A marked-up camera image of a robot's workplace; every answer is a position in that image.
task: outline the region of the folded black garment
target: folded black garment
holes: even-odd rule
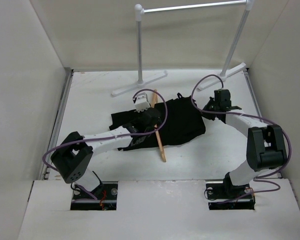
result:
[[[177,99],[171,99],[166,102],[168,108],[168,117],[164,126],[159,130],[162,145],[176,146],[190,142],[195,137],[206,132],[206,126],[201,113],[194,108],[190,97],[183,97],[177,94]],[[161,113],[161,119],[165,118],[164,104],[157,103],[154,106]],[[116,129],[121,125],[129,123],[137,117],[135,110],[123,111],[111,114],[112,125],[110,130]],[[155,134],[147,137],[144,142],[123,148],[124,151],[144,148],[158,147],[158,141]]]

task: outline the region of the purple cable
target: purple cable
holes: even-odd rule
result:
[[[240,116],[244,116],[244,117],[248,117],[248,118],[253,118],[253,119],[259,119],[259,120],[263,120],[264,122],[267,122],[269,124],[272,124],[272,125],[275,125],[276,123],[267,119],[267,118],[264,118],[264,117],[260,117],[260,116],[254,116],[254,115],[249,115],[249,114],[242,114],[240,112],[232,112],[232,111],[228,111],[228,112],[221,112],[221,111],[206,111],[206,110],[203,110],[203,109],[200,109],[199,107],[196,106],[195,102],[194,102],[194,94],[195,94],[195,90],[196,88],[198,87],[198,85],[204,81],[206,78],[208,77],[216,77],[217,79],[219,79],[221,81],[221,84],[222,84],[222,88],[224,87],[224,84],[223,84],[223,81],[222,79],[218,76],[218,75],[215,75],[215,74],[210,74],[210,75],[207,75],[205,76],[204,78],[202,78],[193,88],[192,90],[192,93],[191,93],[191,103],[192,105],[197,109],[199,110],[200,112],[203,112],[203,113],[206,113],[206,114],[224,114],[224,115],[229,115],[229,114],[232,114],[232,115],[240,115]],[[291,159],[291,155],[292,155],[292,147],[291,147],[291,142],[290,142],[290,139],[287,135],[287,133],[282,130],[282,133],[286,139],[286,142],[287,142],[287,145],[288,145],[288,156],[287,156],[287,160],[286,160],[286,163],[284,165],[282,165],[282,167],[280,167],[278,170],[276,171],[273,171],[269,174],[266,174],[266,175],[262,175],[262,176],[257,176],[256,179],[263,179],[263,178],[266,178],[266,177],[269,177],[269,176],[272,176],[276,173],[279,173],[281,172],[289,163],[290,159]],[[274,192],[274,191],[278,191],[281,187],[275,183],[275,182],[272,182],[272,181],[267,181],[267,180],[256,180],[254,179],[255,182],[263,182],[263,183],[270,183],[270,184],[274,184],[276,185],[278,188],[275,188],[275,189],[271,189],[271,190],[260,190],[260,191],[252,191],[252,192],[248,192],[246,194],[243,194],[235,199],[230,199],[230,200],[226,200],[226,201],[222,201],[222,202],[219,202],[219,204],[225,204],[225,203],[229,203],[229,202],[232,202],[232,201],[236,201],[238,199],[241,199],[245,196],[248,196],[248,195],[251,195],[251,194],[255,194],[255,193],[266,193],[266,192]]]
[[[153,92],[155,94],[157,94],[161,99],[162,99],[162,102],[164,104],[164,110],[165,110],[165,116],[164,116],[164,120],[162,122],[162,124],[155,130],[153,131],[149,131],[149,132],[144,132],[144,133],[125,133],[125,134],[120,134],[120,135],[117,135],[117,136],[107,136],[107,137],[98,137],[98,138],[89,138],[89,139],[82,139],[82,140],[77,140],[77,141],[71,141],[71,142],[67,142],[67,143],[64,143],[64,144],[61,144],[59,146],[55,146],[53,148],[51,148],[50,150],[48,150],[45,154],[43,154],[42,156],[42,161],[43,163],[48,166],[49,168],[55,170],[58,172],[58,170],[52,166],[51,164],[49,164],[47,162],[47,156],[48,154],[54,152],[55,150],[58,150],[58,149],[61,149],[61,148],[64,148],[64,147],[67,147],[67,146],[70,146],[70,145],[73,145],[73,144],[79,144],[79,143],[87,143],[87,142],[97,142],[97,141],[104,141],[104,140],[111,140],[111,139],[115,139],[115,138],[121,138],[121,137],[126,137],[126,136],[145,136],[145,135],[151,135],[151,134],[154,134],[155,132],[159,131],[166,123],[167,121],[167,118],[168,118],[168,107],[167,107],[167,103],[164,99],[164,97],[158,93],[157,91],[154,91],[152,89],[148,89],[148,88],[145,88],[145,89],[141,89],[139,91],[137,91],[134,95],[133,95],[133,99],[136,97],[136,95],[140,92],[144,92],[144,91],[150,91],[150,92]],[[86,192],[88,195],[90,196],[93,196],[93,194],[91,194],[89,191],[87,191],[83,186],[80,186],[78,185],[84,192]]]

